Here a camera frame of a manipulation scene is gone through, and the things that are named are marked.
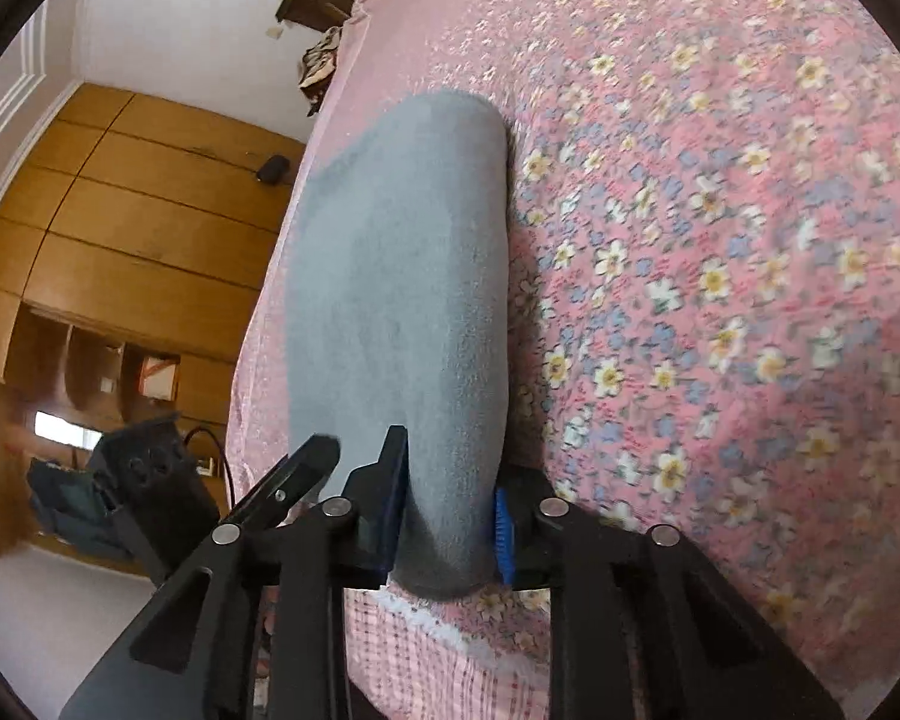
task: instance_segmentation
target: bed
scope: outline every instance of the bed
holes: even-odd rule
[[[855,0],[357,0],[300,170],[450,86],[511,132],[508,451],[672,522],[863,718],[900,674],[900,56]],[[237,495],[288,435],[295,199],[234,379]],[[543,718],[548,596],[346,599],[391,718]]]

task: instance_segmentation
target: window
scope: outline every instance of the window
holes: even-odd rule
[[[92,450],[103,435],[96,430],[73,425],[66,419],[43,412],[36,413],[34,432],[42,439],[87,450]]]

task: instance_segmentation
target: gray sock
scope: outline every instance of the gray sock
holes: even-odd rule
[[[341,441],[321,498],[406,425],[394,579],[434,598],[492,578],[506,425],[506,130],[485,100],[404,100],[311,177],[290,233],[290,443]]]

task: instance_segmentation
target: pink checkered fabric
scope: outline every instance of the pink checkered fabric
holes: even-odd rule
[[[353,682],[391,720],[544,720],[547,690],[448,647],[365,592],[346,594]]]

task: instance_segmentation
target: black cable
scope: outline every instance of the black cable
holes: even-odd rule
[[[197,427],[189,429],[187,435],[183,437],[183,445],[189,446],[190,440],[197,435],[197,433],[207,433],[207,436],[211,437],[213,443],[217,445],[217,451],[220,452],[220,461],[223,463],[223,472],[226,474],[226,485],[230,488],[230,505],[236,506],[237,495],[233,490],[233,472],[230,470],[230,464],[226,461],[226,452],[223,451],[223,445],[221,444],[220,439],[217,438],[217,434],[210,430],[206,425],[197,425]]]

